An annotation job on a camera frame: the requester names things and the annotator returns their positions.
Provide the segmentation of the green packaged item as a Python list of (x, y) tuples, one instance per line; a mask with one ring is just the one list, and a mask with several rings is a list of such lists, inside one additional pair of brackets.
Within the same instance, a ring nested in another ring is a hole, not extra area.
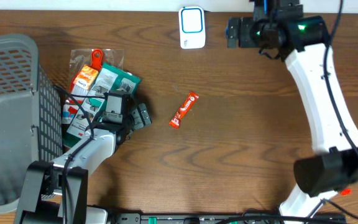
[(99, 121), (96, 115), (106, 108), (104, 94), (111, 90), (124, 91), (133, 95), (141, 79), (133, 76), (117, 67), (103, 64), (98, 76), (92, 84), (87, 84), (84, 79), (75, 81), (83, 90), (88, 90), (86, 95), (73, 95), (82, 109), (79, 109), (63, 135), (63, 145), (73, 147), (80, 139), (85, 137), (89, 121)]

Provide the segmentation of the red snack stick packet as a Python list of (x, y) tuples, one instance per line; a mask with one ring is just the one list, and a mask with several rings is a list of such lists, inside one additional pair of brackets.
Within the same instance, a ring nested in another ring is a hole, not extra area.
[(199, 95), (195, 92), (189, 92), (184, 103), (179, 107), (174, 117), (170, 120), (169, 125), (175, 129), (180, 127), (180, 122), (187, 112), (191, 109), (194, 103), (198, 100)]

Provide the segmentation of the red packaged item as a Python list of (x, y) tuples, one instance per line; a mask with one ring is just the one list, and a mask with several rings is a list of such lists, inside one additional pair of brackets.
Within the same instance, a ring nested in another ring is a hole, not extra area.
[[(98, 72), (101, 70), (103, 64), (113, 65), (118, 68), (123, 68), (124, 65), (124, 50), (123, 49), (74, 49), (71, 50), (69, 63), (69, 93), (72, 95), (86, 95), (88, 90), (81, 89), (75, 83), (77, 74), (84, 72), (83, 68), (92, 68)], [(75, 117), (78, 106), (74, 101), (66, 96), (63, 104), (62, 124), (69, 125)]]

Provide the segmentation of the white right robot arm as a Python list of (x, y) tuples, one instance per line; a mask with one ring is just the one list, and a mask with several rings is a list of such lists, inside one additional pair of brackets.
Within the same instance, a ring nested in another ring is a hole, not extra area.
[(256, 1), (252, 16), (227, 23), (228, 47), (277, 50), (308, 118), (314, 156), (293, 165), (295, 187), (278, 209), (284, 223), (316, 223), (317, 211), (358, 181), (358, 129), (334, 68), (335, 33), (321, 16), (306, 17), (299, 1)]

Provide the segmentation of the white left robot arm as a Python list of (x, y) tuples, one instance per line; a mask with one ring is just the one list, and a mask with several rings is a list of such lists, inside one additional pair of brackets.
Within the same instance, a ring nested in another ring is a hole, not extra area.
[(136, 129), (151, 124), (145, 104), (102, 121), (64, 155), (35, 161), (25, 173), (15, 223), (114, 223), (107, 209), (88, 205), (88, 179)]

